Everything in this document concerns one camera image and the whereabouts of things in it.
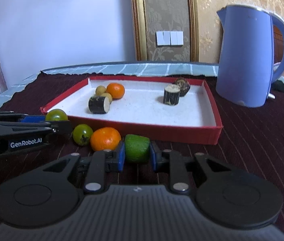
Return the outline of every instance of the kettle handle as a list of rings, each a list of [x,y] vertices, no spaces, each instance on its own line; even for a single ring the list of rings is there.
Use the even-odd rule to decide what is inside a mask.
[[[270,12],[270,16],[272,18],[272,23],[276,27],[278,27],[280,32],[282,33],[283,42],[284,42],[284,19],[282,19],[282,17],[280,17],[279,15],[277,15],[275,13],[271,13],[271,12]],[[271,83],[274,83],[281,76],[281,74],[283,72],[284,72],[284,49],[283,49],[282,60],[279,64],[278,68],[273,73]]]

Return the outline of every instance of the red tray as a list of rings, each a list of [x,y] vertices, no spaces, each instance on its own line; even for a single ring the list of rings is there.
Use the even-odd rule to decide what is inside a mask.
[[[122,136],[136,134],[151,140],[215,145],[222,122],[214,97],[205,80],[188,79],[191,89],[176,106],[163,104],[164,88],[172,77],[95,76],[77,83],[47,105],[64,110],[73,125],[85,123],[93,130],[113,127]],[[124,85],[125,95],[111,103],[106,114],[92,114],[88,100],[98,85]]]

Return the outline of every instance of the gray ribbed panel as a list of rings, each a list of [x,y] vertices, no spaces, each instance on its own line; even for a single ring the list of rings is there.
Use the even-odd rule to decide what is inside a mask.
[[[112,185],[101,195],[88,195],[69,218],[41,229],[0,225],[0,241],[284,241],[273,225],[234,230],[205,218],[187,196],[162,185]]]

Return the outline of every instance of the green lime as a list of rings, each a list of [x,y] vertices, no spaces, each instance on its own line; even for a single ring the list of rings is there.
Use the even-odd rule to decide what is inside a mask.
[[[67,117],[66,113],[59,109],[59,108],[56,108],[56,109],[52,109],[50,112],[48,112],[46,114],[46,117],[45,117],[45,120],[46,121],[66,121],[68,120],[69,118]]]
[[[79,146],[86,146],[90,143],[90,138],[93,134],[93,130],[86,124],[80,124],[73,130],[73,140]]]
[[[146,163],[149,160],[150,139],[128,134],[125,137],[125,158],[128,162]]]

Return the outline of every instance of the electric kettle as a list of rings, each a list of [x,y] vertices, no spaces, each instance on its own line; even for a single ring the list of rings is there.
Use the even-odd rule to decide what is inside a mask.
[[[273,26],[284,41],[284,19],[250,5],[231,4],[217,12],[223,40],[216,91],[242,106],[264,105],[273,82],[284,72],[284,53],[274,71]]]

